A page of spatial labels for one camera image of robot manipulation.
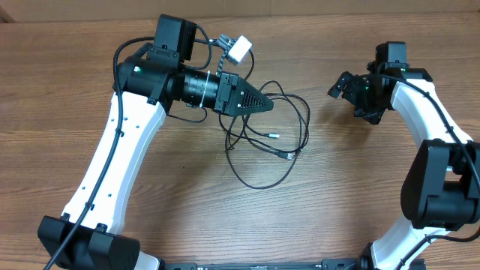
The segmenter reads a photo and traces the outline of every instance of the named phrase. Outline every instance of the wood grain surface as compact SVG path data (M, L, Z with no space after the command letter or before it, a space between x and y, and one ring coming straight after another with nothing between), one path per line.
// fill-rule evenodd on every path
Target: wood grain surface
M364 74L377 44L406 41L412 67L428 70L453 119L480 140L478 13L195 21L211 37L246 35L253 42L250 83L275 79L307 99L310 142L284 183L250 190L228 166L215 114L202 124L168 118L133 186L124 231L149 254L169 262L318 261L356 257L382 236L401 214L413 139L396 112L372 126L353 118L348 102L326 94L343 71ZM156 20L0 25L0 269L40 269L49 259L37 228L44 215L61 214L89 166L110 109L113 53L128 39L153 35L155 26ZM191 64L202 64L206 48L196 45L193 55ZM226 69L246 74L250 63ZM183 103L171 113L201 117ZM298 122L288 104L277 102L251 121L281 135L271 144L293 147ZM232 159L252 185L275 182L290 165L245 142ZM478 269L479 251L480 241L438 241L422 256L429 269Z

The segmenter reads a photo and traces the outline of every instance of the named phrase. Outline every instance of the black robotic arm joint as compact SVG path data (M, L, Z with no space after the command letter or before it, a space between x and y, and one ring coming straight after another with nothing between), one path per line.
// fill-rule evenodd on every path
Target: black robotic arm joint
M480 143L466 144L480 170ZM459 230L480 219L480 195L457 144L424 140L406 176L400 195L403 215L416 229L442 227ZM446 181L447 167L460 181Z

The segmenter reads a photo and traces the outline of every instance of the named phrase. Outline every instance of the usb connector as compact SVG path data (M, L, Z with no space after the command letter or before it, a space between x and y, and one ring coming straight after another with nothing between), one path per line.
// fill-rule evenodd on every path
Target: usb connector
M295 155L292 154L292 153L282 153L282 152L278 152L276 155L277 155L278 157L283 158L283 159L286 159L286 160L292 160L292 159L295 157Z

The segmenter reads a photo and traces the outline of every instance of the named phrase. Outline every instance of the white robotic arm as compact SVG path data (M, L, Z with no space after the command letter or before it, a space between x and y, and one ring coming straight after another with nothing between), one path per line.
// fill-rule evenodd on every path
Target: white robotic arm
M62 216L69 215L69 221L77 222L85 202L89 200L98 176L110 151L117 121L123 121L122 136L118 141L110 168L103 179L82 226L95 229L98 224L106 226L106 233L121 235L125 225L128 198L145 153L154 135L165 120L165 110L156 103L147 103L147 97L125 92L122 95L124 118L118 119L118 98L114 94L105 131L91 160L85 178L65 206ZM157 270L160 261L140 252L135 270Z
M454 127L454 132L460 138L462 143L472 140L468 134L463 132L447 113L445 107L435 93L435 85L424 79L408 79L407 82L418 86L420 89L428 92L430 96L439 104L448 123ZM452 136L446 132L446 127L442 123L437 111L432 103L415 89L397 82L391 95L391 105L398 111L405 121L410 133L415 140L417 148L424 140L441 139L446 143L454 143ZM444 228L425 227L424 229L413 228L412 222L401 215L388 232L380 239L376 240L371 246L371 255L376 269L392 270L398 267L400 261L421 241L425 236L447 235L449 231ZM413 256L404 263L404 268L408 269L410 263L425 249L430 243L425 243L419 248Z

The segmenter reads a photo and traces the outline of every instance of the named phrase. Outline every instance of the end effector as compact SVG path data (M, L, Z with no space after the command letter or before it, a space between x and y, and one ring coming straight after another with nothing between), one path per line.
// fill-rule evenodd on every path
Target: end effector
M375 61L368 63L369 74L352 75L345 71L328 90L328 95L348 100L355 106L354 116L362 117L372 125L378 125L385 110L393 110L392 92L395 79L422 79L432 82L425 69L410 68L407 63L407 45L404 42L388 41L375 49Z
M197 27L185 19L161 15L154 43L147 43L118 66L122 91L144 95L150 104L160 102L167 113L173 101L210 108L226 116L272 110L273 101L238 74L221 72L217 76L199 71L203 67L184 64L191 59ZM243 36L230 40L222 35L219 40L225 41L227 59L234 65L251 47ZM223 43L216 44L224 49Z

